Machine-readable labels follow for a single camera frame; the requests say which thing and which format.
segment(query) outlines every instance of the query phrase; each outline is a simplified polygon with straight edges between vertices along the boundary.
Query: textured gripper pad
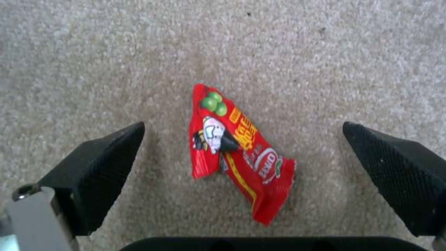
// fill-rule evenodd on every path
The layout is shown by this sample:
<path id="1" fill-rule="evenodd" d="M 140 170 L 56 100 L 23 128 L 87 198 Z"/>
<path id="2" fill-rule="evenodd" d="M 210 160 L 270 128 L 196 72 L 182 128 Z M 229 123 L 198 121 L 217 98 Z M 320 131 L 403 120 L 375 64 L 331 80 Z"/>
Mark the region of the textured gripper pad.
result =
<path id="1" fill-rule="evenodd" d="M 84 142 L 39 181 L 56 191 L 74 235 L 101 226 L 132 169 L 144 130 L 139 122 Z"/>
<path id="2" fill-rule="evenodd" d="M 380 194 L 415 236 L 446 219 L 446 161 L 420 143 L 345 122 L 343 133 Z"/>

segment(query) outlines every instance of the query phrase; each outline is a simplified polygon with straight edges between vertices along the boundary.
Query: beige carpet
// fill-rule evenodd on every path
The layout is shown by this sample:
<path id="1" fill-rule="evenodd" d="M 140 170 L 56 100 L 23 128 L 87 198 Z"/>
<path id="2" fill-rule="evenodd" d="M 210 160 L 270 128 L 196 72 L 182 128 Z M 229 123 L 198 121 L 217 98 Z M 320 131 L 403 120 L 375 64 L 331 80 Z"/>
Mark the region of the beige carpet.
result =
<path id="1" fill-rule="evenodd" d="M 84 250 L 152 236 L 384 235 L 418 243 L 344 139 L 345 120 L 446 157 L 446 2 L 0 0 L 0 212 L 75 146 L 136 121 L 146 136 Z M 299 161 L 274 223 L 224 175 L 192 180 L 198 80 Z"/>

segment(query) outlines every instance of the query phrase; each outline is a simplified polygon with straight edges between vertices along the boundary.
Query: lucas candy packet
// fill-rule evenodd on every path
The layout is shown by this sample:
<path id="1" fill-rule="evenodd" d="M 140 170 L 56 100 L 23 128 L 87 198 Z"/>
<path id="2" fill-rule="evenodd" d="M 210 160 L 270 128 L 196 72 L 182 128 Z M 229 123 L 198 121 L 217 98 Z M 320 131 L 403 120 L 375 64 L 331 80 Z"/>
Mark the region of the lucas candy packet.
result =
<path id="1" fill-rule="evenodd" d="M 197 84 L 192 98 L 192 176 L 206 177 L 221 167 L 251 202 L 254 220 L 269 225 L 288 198 L 296 161 L 279 156 L 217 89 Z"/>

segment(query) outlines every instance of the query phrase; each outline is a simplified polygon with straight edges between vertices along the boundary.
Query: green candy illustration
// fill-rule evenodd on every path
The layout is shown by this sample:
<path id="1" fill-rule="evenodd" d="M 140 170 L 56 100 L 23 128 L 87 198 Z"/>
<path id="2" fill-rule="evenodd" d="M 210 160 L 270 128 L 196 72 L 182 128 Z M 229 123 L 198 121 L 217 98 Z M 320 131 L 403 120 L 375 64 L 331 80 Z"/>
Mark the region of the green candy illustration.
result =
<path id="1" fill-rule="evenodd" d="M 217 108 L 214 111 L 215 114 L 219 115 L 220 117 L 225 116 L 227 113 L 227 106 L 224 102 L 220 102 L 217 104 Z"/>
<path id="2" fill-rule="evenodd" d="M 217 104 L 218 104 L 217 100 L 210 97 L 204 98 L 201 101 L 201 107 L 206 108 L 211 112 L 217 109 Z"/>
<path id="3" fill-rule="evenodd" d="M 210 92 L 207 94 L 207 97 L 217 100 L 217 103 L 223 101 L 223 97 L 218 92 Z"/>

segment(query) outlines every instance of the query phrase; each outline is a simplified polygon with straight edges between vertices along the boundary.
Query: cartoon character illustration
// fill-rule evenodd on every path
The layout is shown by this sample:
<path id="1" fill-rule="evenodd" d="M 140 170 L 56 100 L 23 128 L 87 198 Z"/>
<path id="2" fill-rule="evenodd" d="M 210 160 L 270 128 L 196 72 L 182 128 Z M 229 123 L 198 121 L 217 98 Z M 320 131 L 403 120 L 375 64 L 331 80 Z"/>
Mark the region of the cartoon character illustration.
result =
<path id="1" fill-rule="evenodd" d="M 192 142 L 192 148 L 205 151 L 209 148 L 212 154 L 219 150 L 234 151 L 240 147 L 225 126 L 211 116 L 203 119 L 203 130 L 193 135 Z"/>
<path id="2" fill-rule="evenodd" d="M 204 140 L 209 145 L 212 154 L 216 154 L 220 150 L 222 137 L 225 131 L 224 125 L 214 119 L 207 116 L 203 120 L 203 134 Z"/>

